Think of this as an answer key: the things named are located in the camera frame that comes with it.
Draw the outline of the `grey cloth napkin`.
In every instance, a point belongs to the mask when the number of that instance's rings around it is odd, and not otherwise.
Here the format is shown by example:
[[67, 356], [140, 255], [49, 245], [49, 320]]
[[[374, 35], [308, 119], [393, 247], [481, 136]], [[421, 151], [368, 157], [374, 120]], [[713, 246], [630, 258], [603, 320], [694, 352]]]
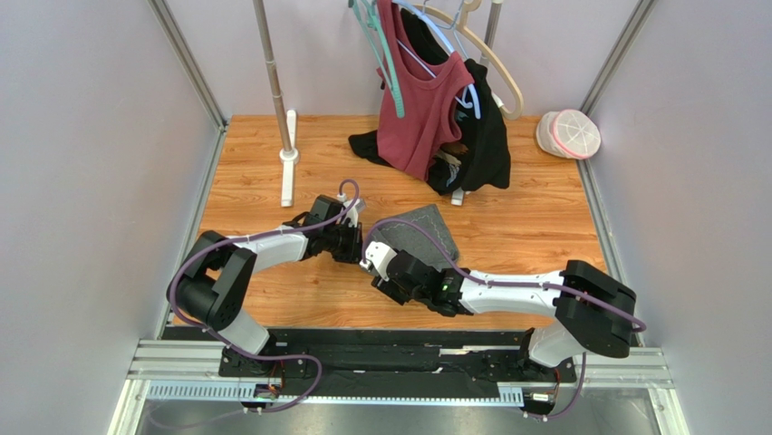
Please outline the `grey cloth napkin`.
[[451, 264], [458, 262], [458, 246], [437, 205], [415, 208], [391, 219], [397, 222], [385, 223], [372, 231], [373, 241], [405, 250], [437, 269], [451, 268]]

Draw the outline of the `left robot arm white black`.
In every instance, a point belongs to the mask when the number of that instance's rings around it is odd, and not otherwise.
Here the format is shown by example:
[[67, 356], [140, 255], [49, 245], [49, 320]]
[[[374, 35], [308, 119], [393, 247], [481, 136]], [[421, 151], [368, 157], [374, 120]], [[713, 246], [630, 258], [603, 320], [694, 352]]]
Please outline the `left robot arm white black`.
[[188, 324], [213, 333], [243, 354], [257, 355], [271, 334], [243, 307], [252, 276], [322, 253], [338, 263], [359, 263], [359, 215], [364, 208], [360, 198], [321, 195], [309, 211], [270, 231], [240, 237], [206, 231], [172, 277], [167, 299]]

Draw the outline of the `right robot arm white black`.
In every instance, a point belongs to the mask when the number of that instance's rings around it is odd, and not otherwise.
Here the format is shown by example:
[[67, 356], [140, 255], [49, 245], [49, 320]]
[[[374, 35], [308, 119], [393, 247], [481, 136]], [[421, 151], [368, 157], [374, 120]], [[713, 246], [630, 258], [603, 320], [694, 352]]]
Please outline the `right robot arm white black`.
[[491, 275], [457, 266], [437, 269], [405, 250], [372, 242], [360, 265], [373, 286], [400, 305], [417, 302], [447, 317], [508, 312], [553, 318], [526, 333], [521, 344], [521, 360], [540, 367], [555, 368], [581, 353], [624, 359], [644, 327], [634, 317], [633, 290], [580, 260], [544, 274]]

